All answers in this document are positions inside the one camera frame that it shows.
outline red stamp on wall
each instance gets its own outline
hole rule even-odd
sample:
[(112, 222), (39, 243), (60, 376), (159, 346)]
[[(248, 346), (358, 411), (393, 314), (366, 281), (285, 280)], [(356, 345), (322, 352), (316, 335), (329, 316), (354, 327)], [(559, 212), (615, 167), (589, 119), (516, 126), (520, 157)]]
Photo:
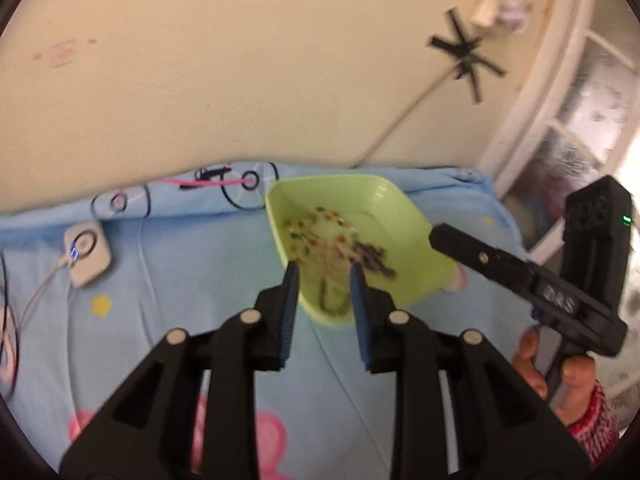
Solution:
[(52, 68), (73, 63), (78, 55), (76, 40), (66, 40), (49, 49), (49, 64)]

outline yellow star print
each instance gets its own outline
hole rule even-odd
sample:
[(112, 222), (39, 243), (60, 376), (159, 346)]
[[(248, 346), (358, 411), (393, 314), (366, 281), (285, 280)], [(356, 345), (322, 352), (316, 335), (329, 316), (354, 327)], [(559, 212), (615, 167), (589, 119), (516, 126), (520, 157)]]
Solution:
[(107, 317), (107, 314), (111, 310), (113, 301), (111, 301), (106, 294), (101, 294), (100, 296), (96, 296), (91, 304), (91, 313), (94, 316), (98, 316), (104, 319), (105, 317)]

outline red knitted sleeve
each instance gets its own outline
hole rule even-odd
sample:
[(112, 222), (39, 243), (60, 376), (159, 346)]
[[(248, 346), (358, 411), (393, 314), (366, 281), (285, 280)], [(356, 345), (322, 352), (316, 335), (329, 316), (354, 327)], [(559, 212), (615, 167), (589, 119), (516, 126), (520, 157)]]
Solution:
[(591, 467), (594, 469), (616, 446), (620, 436), (600, 383), (596, 383), (596, 387), (593, 389), (587, 413), (568, 429), (587, 452)]

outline silver screw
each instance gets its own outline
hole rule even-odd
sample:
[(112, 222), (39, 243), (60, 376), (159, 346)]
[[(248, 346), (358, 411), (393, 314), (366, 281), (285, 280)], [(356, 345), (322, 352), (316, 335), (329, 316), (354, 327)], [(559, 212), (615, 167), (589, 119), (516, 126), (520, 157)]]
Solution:
[(394, 310), (389, 314), (389, 321), (394, 325), (406, 325), (409, 323), (409, 314), (404, 310)]
[(262, 314), (254, 308), (248, 308), (242, 314), (240, 314), (240, 321), (246, 325), (252, 325), (260, 321)]
[(179, 345), (187, 339), (187, 333), (181, 328), (175, 328), (166, 335), (165, 339), (170, 345)]
[(464, 339), (465, 343), (467, 343), (468, 345), (476, 346), (482, 342), (484, 337), (481, 333), (478, 332), (478, 330), (467, 330), (462, 335), (462, 339)]

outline green bowl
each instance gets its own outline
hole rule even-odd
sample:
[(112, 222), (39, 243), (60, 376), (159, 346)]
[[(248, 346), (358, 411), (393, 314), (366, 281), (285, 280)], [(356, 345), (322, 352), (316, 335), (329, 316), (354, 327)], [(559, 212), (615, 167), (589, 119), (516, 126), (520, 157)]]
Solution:
[[(284, 265), (300, 260), (298, 239), (293, 238), (299, 222), (313, 222), (312, 236), (321, 240), (344, 240), (357, 233), (362, 243), (383, 248), (383, 263), (396, 275), (366, 270), (367, 283), (389, 292), (398, 308), (449, 285), (455, 277), (453, 261), (431, 248), (431, 224), (402, 190), (382, 177), (338, 174), (279, 180), (267, 193), (266, 209)], [(323, 280), (326, 267), (301, 260), (300, 304), (313, 319), (333, 326), (353, 323), (349, 267), (348, 260), (344, 266), (332, 265), (337, 270)]]

